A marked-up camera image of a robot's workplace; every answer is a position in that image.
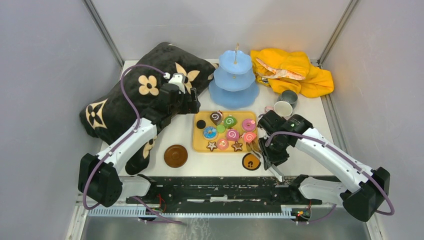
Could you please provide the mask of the metal serving tongs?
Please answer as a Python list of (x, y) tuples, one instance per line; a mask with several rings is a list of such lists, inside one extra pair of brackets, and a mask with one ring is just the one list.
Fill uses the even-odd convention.
[[(247, 143), (246, 149), (248, 150), (250, 154), (255, 156), (261, 163), (266, 163), (263, 159), (261, 149), (257, 143), (255, 143), (254, 141), (251, 143)], [(270, 171), (278, 179), (279, 182), (282, 183), (284, 181), (285, 179), (284, 174), (274, 164), (271, 164), (267, 170)]]

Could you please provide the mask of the salmon swirl cake slice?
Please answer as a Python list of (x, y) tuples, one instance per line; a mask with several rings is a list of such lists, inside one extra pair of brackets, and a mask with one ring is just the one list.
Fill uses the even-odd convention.
[(247, 144), (252, 143), (256, 138), (257, 138), (257, 134), (251, 131), (245, 132), (242, 135), (243, 141)]

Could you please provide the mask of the pink frosted donut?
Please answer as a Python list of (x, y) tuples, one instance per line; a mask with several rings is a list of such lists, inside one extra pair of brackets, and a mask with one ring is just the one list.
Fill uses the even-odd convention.
[(254, 119), (245, 118), (241, 122), (241, 127), (245, 132), (254, 132), (255, 129), (257, 128), (257, 124), (256, 124), (256, 121)]

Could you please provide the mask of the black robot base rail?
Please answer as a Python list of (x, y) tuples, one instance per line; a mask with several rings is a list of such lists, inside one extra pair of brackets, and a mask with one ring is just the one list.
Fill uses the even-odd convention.
[(290, 186), (293, 178), (279, 182), (271, 176), (151, 177), (152, 185), (141, 200), (171, 213), (242, 214), (276, 213), (282, 205), (315, 206)]

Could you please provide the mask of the chocolate swirl roll cake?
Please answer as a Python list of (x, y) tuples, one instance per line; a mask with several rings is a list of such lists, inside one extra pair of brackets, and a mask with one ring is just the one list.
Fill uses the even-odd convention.
[(212, 121), (213, 124), (215, 124), (216, 126), (220, 125), (222, 120), (223, 120), (223, 113), (218, 110), (218, 111), (214, 111), (209, 115), (210, 120)]

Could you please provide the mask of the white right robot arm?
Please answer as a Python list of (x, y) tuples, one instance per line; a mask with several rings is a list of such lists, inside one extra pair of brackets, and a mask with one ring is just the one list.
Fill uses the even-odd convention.
[(383, 167), (373, 169), (354, 159), (298, 114), (285, 119), (269, 110), (259, 117), (257, 127), (265, 132), (265, 136), (258, 139), (264, 169), (280, 182), (284, 176), (278, 166), (288, 160), (288, 147), (306, 153), (338, 179), (329, 181), (299, 175), (288, 191), (293, 203), (302, 204), (309, 199), (340, 205), (362, 222), (367, 222), (375, 213), (394, 215), (395, 208), (389, 199), (390, 173)]

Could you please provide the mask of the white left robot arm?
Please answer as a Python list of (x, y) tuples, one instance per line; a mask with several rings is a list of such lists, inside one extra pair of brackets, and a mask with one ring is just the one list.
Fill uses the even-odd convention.
[(87, 153), (81, 158), (77, 188), (82, 193), (84, 208), (112, 206), (123, 192), (119, 172), (127, 162), (166, 128), (174, 116), (196, 114), (200, 106), (196, 88), (184, 93), (177, 84), (164, 84), (146, 109), (135, 111), (135, 122), (115, 142), (96, 155)]

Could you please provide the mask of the black sandwich cookie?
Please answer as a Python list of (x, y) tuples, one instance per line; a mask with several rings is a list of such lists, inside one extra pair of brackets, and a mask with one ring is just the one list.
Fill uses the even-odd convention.
[(195, 125), (197, 129), (203, 130), (206, 127), (206, 122), (204, 120), (198, 120)]

